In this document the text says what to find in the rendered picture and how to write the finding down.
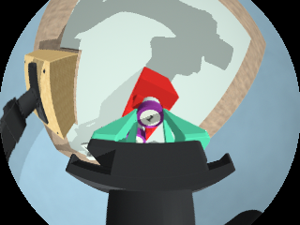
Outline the red tube rack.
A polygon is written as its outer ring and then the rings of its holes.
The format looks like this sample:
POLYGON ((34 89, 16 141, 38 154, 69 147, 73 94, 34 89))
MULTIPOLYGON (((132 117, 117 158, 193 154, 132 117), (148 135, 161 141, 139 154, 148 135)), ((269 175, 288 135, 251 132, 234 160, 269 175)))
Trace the red tube rack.
MULTIPOLYGON (((138 109, 143 99, 147 97, 157 98, 162 109, 165 108, 168 111, 173 107, 177 99, 179 99, 168 78, 148 67, 144 67, 129 97, 122 117, 132 110, 138 109)), ((146 140, 148 140, 156 128, 145 128, 146 140)))

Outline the pale grey flat mat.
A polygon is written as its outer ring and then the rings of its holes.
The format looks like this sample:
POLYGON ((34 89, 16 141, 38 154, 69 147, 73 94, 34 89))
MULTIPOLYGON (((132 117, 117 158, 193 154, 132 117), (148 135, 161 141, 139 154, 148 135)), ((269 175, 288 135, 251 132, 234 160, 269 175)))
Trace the pale grey flat mat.
POLYGON ((222 98, 250 36, 218 0, 79 0, 60 47, 82 50, 72 149, 122 117, 143 68, 170 79, 179 99, 170 112, 195 126, 222 98))

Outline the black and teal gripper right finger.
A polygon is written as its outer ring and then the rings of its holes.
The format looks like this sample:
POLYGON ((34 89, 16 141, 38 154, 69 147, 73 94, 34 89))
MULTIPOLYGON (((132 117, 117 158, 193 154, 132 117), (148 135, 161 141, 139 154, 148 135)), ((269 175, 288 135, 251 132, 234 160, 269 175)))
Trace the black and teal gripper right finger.
POLYGON ((203 150, 209 144, 210 137, 206 130, 189 123, 164 108, 163 113, 162 124, 165 143, 200 141, 203 150))

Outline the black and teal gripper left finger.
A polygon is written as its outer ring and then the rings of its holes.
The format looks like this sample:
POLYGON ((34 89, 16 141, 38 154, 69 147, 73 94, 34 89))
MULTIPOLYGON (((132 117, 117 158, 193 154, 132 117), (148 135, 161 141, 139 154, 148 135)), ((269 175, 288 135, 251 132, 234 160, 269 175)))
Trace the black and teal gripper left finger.
POLYGON ((112 140, 122 143, 135 143, 138 130, 137 111, 138 109, 134 109, 127 115, 95 130, 91 139, 112 140))

